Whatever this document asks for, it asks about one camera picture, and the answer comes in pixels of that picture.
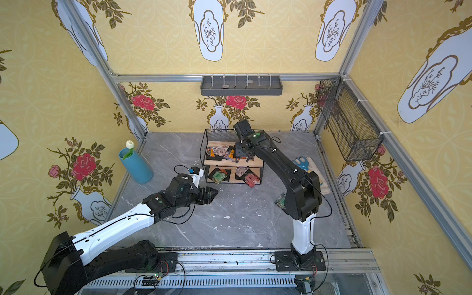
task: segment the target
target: table surface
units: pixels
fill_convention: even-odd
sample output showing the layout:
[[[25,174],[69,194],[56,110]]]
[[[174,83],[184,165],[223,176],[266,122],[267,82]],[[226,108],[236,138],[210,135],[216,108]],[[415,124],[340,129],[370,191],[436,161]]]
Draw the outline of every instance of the table surface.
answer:
[[[319,159],[317,146],[311,133],[271,133],[282,143],[277,147],[289,159],[311,157],[320,171],[326,173]],[[149,133],[141,155],[150,163],[154,177],[140,185],[132,178],[119,197],[112,218],[139,204],[150,194],[165,190],[176,175],[176,165],[200,167],[200,143],[203,133]],[[176,171],[185,173],[183,167]],[[141,240],[150,240],[157,247],[181,247],[185,249],[213,247],[289,248],[293,238],[292,218],[286,215],[274,201],[287,190],[275,172],[264,164],[262,184],[250,188],[243,184],[205,183],[219,190],[209,205],[197,205],[190,220],[182,225],[159,222],[142,229],[117,245],[130,246]],[[330,217],[313,221],[313,241],[327,248],[350,248],[345,225],[333,194],[325,195],[333,208]],[[175,215],[185,213],[179,208]],[[323,199],[318,216],[329,214],[329,206]],[[182,222],[188,216],[174,219]]]

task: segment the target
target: blue object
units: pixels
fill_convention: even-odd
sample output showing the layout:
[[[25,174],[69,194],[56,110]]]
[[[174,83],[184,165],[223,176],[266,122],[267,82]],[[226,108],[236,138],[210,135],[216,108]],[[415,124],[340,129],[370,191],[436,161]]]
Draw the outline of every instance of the blue object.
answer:
[[[300,158],[296,158],[292,162],[295,163],[295,165],[297,165],[301,169],[308,171],[308,160],[305,157],[300,156]]]
[[[126,170],[128,170],[129,174],[131,174],[135,182],[143,184],[150,181],[152,176],[154,176],[154,172],[149,164],[136,152],[134,152],[130,157],[123,159],[128,152],[128,148],[122,149],[121,152],[119,152],[119,159],[125,166]]]

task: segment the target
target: vent grille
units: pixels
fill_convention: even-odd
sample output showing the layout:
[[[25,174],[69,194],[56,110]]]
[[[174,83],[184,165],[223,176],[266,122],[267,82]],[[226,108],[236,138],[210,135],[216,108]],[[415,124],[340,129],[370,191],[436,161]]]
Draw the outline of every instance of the vent grille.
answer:
[[[187,276],[187,288],[221,288],[221,287],[295,287],[295,275],[214,275]],[[96,279],[88,283],[84,289],[128,289],[133,286],[135,277],[116,276]],[[167,276],[156,285],[157,288],[169,289],[181,287],[183,276]],[[154,288],[148,279],[139,278],[136,286]]]

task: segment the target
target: white glove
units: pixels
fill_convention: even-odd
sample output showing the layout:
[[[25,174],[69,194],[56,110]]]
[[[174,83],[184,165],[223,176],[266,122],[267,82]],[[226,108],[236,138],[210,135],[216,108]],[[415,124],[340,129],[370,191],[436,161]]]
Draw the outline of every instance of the white glove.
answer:
[[[329,189],[329,186],[328,186],[328,182],[326,181],[326,179],[324,178],[324,176],[321,174],[320,170],[318,169],[318,167],[316,167],[315,165],[315,162],[313,161],[312,158],[310,157],[307,157],[306,158],[308,160],[308,172],[313,171],[315,172],[316,174],[318,174],[318,177],[320,178],[320,182],[321,182],[321,193],[322,194],[329,194],[331,193],[331,190]]]

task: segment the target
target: red rose pattern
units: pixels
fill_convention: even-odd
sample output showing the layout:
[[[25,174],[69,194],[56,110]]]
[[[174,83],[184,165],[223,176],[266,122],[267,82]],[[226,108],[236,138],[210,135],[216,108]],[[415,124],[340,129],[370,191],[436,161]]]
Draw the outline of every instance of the red rose pattern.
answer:
[[[78,181],[82,181],[82,179],[91,174],[95,168],[97,168],[95,158],[90,154],[83,154],[77,157],[77,161],[74,163],[71,173]]]
[[[154,110],[154,108],[156,107],[152,98],[144,95],[138,95],[133,97],[133,104],[145,110]]]
[[[371,190],[375,198],[383,199],[388,194],[388,177],[378,166],[374,166],[369,170],[369,177],[371,178]]]
[[[49,176],[52,178],[58,178],[60,173],[60,167],[58,165],[52,165],[49,169]]]
[[[247,105],[247,99],[244,96],[228,96],[226,98],[226,105],[234,107],[236,109],[243,110]]]
[[[380,156],[383,156],[385,154],[385,146],[383,145],[380,145],[379,148],[377,149],[377,153],[380,155]]]

